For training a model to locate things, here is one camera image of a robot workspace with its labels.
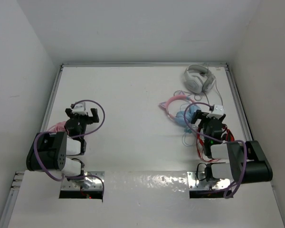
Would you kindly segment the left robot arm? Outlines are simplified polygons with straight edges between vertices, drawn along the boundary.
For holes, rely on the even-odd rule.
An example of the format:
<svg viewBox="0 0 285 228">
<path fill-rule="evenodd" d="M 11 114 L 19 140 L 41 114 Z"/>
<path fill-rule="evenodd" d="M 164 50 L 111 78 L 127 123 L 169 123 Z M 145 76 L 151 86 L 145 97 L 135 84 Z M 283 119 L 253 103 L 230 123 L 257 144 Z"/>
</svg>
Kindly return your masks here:
<svg viewBox="0 0 285 228">
<path fill-rule="evenodd" d="M 66 176 L 82 175 L 83 164 L 70 156 L 84 155 L 86 141 L 84 134 L 88 125 L 98 123 L 96 108 L 90 116 L 80 104 L 65 110 L 69 119 L 51 127 L 45 133 L 38 133 L 26 158 L 29 171 L 61 171 Z"/>
</svg>

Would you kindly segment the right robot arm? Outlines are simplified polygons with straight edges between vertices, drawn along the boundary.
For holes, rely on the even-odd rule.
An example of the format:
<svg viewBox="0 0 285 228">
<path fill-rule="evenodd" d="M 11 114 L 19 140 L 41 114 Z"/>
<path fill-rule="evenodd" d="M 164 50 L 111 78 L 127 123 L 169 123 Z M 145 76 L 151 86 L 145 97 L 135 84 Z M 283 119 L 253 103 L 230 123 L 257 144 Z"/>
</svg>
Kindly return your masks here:
<svg viewBox="0 0 285 228">
<path fill-rule="evenodd" d="M 267 182 L 273 178 L 273 171 L 258 141 L 236 142 L 227 130 L 223 119 L 198 110 L 191 123 L 200 120 L 198 132 L 204 137 L 202 147 L 204 154 L 211 160 L 204 170 L 205 180 L 229 179 L 235 182 Z"/>
</svg>

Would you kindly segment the blue pink cat-ear headphones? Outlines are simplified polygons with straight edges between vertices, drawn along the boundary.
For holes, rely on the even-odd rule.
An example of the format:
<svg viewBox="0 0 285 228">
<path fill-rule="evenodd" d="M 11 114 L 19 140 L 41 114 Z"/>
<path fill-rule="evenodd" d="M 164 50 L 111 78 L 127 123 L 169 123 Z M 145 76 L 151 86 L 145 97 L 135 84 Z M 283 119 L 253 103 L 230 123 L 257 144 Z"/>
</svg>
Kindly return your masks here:
<svg viewBox="0 0 285 228">
<path fill-rule="evenodd" d="M 191 95 L 193 95 L 193 93 L 185 92 L 183 90 L 177 90 L 174 92 L 173 96 L 169 98 L 167 101 L 159 103 L 159 107 L 165 111 L 166 115 L 172 121 L 174 121 L 177 125 L 184 128 L 184 134 L 182 136 L 182 143 L 186 147 L 192 147 L 193 145 L 196 145 L 196 143 L 193 143 L 193 144 L 186 143 L 186 136 L 188 134 L 193 134 L 195 137 L 197 137 L 197 134 L 192 132 L 192 130 L 186 125 L 185 120 L 184 120 L 184 111 L 185 111 L 184 108 L 187 108 L 189 104 L 196 102 L 195 100 L 192 100 L 190 98 Z M 173 115 L 169 112 L 168 107 L 172 102 L 178 101 L 178 100 L 185 101 L 185 103 L 182 104 L 180 106 L 180 110 L 175 115 Z M 189 123 L 191 123 L 193 116 L 197 111 L 201 111 L 201 108 L 197 105 L 193 105 L 188 109 L 188 111 L 186 112 L 186 119 L 188 120 Z"/>
</svg>

